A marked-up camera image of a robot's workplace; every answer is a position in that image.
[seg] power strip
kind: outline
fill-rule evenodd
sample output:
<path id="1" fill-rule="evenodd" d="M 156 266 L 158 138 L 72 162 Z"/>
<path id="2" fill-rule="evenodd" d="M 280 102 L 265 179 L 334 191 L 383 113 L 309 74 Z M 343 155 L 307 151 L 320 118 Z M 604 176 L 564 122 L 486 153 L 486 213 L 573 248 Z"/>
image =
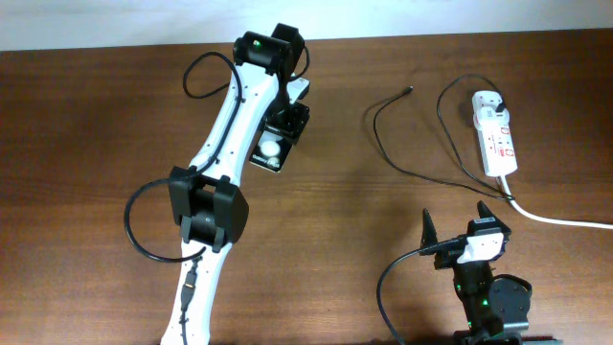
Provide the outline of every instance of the power strip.
<path id="1" fill-rule="evenodd" d="M 510 114 L 502 97 L 494 91 L 479 91 L 472 97 L 473 121 L 479 134 L 487 176 L 499 177 L 517 170 L 509 128 Z"/>

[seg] white wall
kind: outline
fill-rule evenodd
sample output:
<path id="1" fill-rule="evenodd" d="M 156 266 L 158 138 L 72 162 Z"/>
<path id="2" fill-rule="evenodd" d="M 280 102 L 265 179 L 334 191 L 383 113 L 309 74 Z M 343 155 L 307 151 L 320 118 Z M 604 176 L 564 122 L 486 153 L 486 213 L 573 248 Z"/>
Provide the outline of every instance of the white wall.
<path id="1" fill-rule="evenodd" d="M 613 27 L 611 0 L 0 0 L 0 50 Z"/>

